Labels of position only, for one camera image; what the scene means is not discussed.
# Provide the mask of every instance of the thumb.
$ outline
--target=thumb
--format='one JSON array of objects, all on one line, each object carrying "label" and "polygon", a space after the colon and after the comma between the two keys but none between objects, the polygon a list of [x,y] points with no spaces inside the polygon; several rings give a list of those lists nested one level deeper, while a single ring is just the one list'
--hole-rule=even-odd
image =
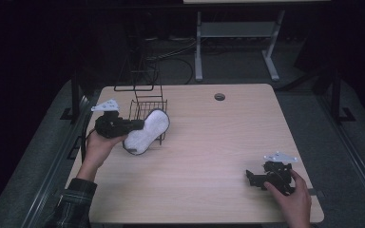
[{"label": "thumb", "polygon": [[278,203],[284,200],[285,196],[283,196],[283,194],[281,194],[280,191],[272,183],[267,181],[263,185],[266,187],[266,189],[268,189],[268,191],[272,194],[272,196]]}]

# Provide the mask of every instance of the white tag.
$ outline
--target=white tag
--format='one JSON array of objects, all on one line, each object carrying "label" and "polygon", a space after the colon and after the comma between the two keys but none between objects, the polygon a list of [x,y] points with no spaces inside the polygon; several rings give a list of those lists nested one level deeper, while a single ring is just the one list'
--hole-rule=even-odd
[{"label": "white tag", "polygon": [[274,155],[263,156],[269,162],[298,162],[298,158],[285,155],[277,151]]},{"label": "white tag", "polygon": [[106,102],[93,106],[91,111],[118,111],[120,108],[118,107],[117,102],[114,99],[110,99]]}]

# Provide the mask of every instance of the plaid sleeve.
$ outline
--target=plaid sleeve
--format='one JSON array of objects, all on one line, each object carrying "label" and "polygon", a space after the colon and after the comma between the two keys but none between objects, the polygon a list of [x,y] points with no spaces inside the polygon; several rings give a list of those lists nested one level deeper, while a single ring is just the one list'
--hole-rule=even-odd
[{"label": "plaid sleeve", "polygon": [[59,205],[48,217],[45,227],[90,227],[88,212],[96,188],[94,182],[73,179]]}]

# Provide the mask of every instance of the gray carpet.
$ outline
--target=gray carpet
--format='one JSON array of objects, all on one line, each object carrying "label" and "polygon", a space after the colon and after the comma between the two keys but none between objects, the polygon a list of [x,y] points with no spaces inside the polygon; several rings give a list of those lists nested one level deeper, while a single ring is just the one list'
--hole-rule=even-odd
[{"label": "gray carpet", "polygon": [[[182,43],[149,43],[153,55],[167,53],[183,47]],[[267,42],[245,43],[245,41],[226,41],[220,52],[209,51],[203,55],[202,84],[258,84],[266,83],[273,87],[284,86],[303,72],[293,67],[301,43],[279,43],[273,55],[281,77],[279,82],[271,82],[260,50]],[[193,53],[185,53],[173,58],[183,59],[193,67]],[[181,60],[160,62],[164,85],[184,84],[191,77],[191,68]],[[292,131],[298,151],[304,160],[310,179],[318,190],[318,197],[325,214],[325,220],[318,227],[365,227],[365,187],[355,171],[346,146],[338,136],[337,126],[324,109],[324,101],[329,96],[317,97],[311,93],[314,80],[296,87],[290,92],[277,92],[277,97]],[[196,84],[192,79],[189,84]],[[100,90],[89,97],[85,106],[95,104]],[[365,162],[365,110],[351,88],[344,85],[342,106],[350,108],[356,122],[343,123],[353,144]],[[26,221],[30,227],[41,226],[47,214],[60,198],[73,160],[72,146],[77,140],[72,132],[80,132],[81,122],[71,125],[61,121],[64,109],[70,107],[70,85],[64,85],[53,101],[47,116],[42,121],[34,139],[30,142],[24,158],[0,198],[0,228],[22,227]],[[58,171],[52,180],[52,188],[41,189],[46,174],[51,170],[57,152],[60,151]],[[33,200],[39,197],[41,210],[28,216]],[[265,224],[264,227],[286,227],[285,224]]]}]

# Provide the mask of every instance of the person's hand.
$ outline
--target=person's hand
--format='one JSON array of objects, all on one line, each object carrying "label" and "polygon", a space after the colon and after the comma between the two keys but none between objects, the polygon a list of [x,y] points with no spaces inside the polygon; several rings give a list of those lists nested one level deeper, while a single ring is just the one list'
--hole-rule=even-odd
[{"label": "person's hand", "polygon": [[305,180],[294,170],[290,171],[296,183],[296,190],[292,195],[282,195],[270,182],[266,182],[264,186],[271,192],[272,196],[279,204],[290,228],[309,228],[311,197]]},{"label": "person's hand", "polygon": [[76,178],[94,181],[97,169],[103,165],[115,144],[124,141],[127,135],[107,139],[95,130],[90,131],[86,144],[86,156]]}]

